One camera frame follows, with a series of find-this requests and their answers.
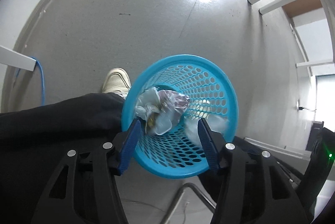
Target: plastic bag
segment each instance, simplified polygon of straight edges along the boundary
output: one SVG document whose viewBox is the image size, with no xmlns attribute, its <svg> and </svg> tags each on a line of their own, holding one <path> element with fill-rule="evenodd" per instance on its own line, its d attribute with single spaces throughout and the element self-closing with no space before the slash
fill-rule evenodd
<svg viewBox="0 0 335 224">
<path fill-rule="evenodd" d="M 224 135 L 224 132 L 227 129 L 227 122 L 228 120 L 220 115 L 216 114 L 208 114 L 207 117 L 205 117 L 210 129 L 215 132 L 219 132 L 222 135 Z M 187 117 L 185 119 L 184 123 L 184 129 L 185 129 L 185 134 L 187 138 L 196 146 L 201 147 L 201 142 L 200 138 L 198 135 L 198 121 L 199 118 L 191 118 Z"/>
<path fill-rule="evenodd" d="M 189 106 L 189 99 L 189 96 L 179 92 L 158 91 L 152 87 L 138 97 L 135 114 L 147 122 L 147 134 L 163 135 L 178 125 Z"/>
</svg>

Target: metal tube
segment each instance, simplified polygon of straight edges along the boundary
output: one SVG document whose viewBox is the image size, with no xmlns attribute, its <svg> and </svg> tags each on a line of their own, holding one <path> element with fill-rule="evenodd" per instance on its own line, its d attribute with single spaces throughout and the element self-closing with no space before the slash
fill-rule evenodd
<svg viewBox="0 0 335 224">
<path fill-rule="evenodd" d="M 190 188 L 193 190 L 193 192 L 197 195 L 198 198 L 206 205 L 206 207 L 214 213 L 215 211 L 215 205 L 205 196 L 205 194 L 194 184 L 191 182 L 184 183 L 176 193 L 175 197 L 173 198 L 166 214 L 164 215 L 162 221 L 160 224 L 167 224 L 172 217 L 173 213 L 178 207 L 178 204 L 182 200 L 182 197 L 185 193 L 186 188 Z"/>
</svg>

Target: shoe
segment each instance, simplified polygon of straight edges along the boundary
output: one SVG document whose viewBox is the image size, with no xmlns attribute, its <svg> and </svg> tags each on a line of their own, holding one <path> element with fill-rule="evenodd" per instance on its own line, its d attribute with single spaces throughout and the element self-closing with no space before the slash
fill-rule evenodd
<svg viewBox="0 0 335 224">
<path fill-rule="evenodd" d="M 131 88 L 127 72 L 121 68 L 114 68 L 109 71 L 102 86 L 102 93 L 113 92 L 126 99 Z"/>
</svg>

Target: black pants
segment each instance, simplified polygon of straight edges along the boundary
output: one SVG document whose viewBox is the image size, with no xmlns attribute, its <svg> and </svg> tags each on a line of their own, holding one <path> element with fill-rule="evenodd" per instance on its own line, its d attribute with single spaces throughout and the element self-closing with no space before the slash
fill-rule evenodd
<svg viewBox="0 0 335 224">
<path fill-rule="evenodd" d="M 91 93 L 0 114 L 0 223 L 30 223 L 61 158 L 91 151 L 121 132 L 124 99 Z"/>
</svg>

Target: blue gripper pad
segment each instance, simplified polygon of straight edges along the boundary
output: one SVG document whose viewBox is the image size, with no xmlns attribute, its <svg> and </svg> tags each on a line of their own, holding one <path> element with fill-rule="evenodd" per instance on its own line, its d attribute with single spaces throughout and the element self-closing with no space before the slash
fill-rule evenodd
<svg viewBox="0 0 335 224">
<path fill-rule="evenodd" d="M 210 133 L 211 133 L 211 129 L 208 126 L 206 119 L 201 118 L 198 121 L 198 135 L 199 135 L 200 142 L 202 145 L 202 150 L 205 153 L 206 160 L 209 165 L 209 169 L 217 171 L 220 168 L 219 152 L 217 151 L 217 148 L 212 140 Z"/>
<path fill-rule="evenodd" d="M 134 119 L 128 128 L 127 139 L 125 140 L 119 153 L 119 165 L 117 169 L 120 174 L 123 174 L 123 172 L 127 170 L 137 142 L 142 135 L 143 128 L 141 126 L 141 121 L 139 119 Z"/>
</svg>

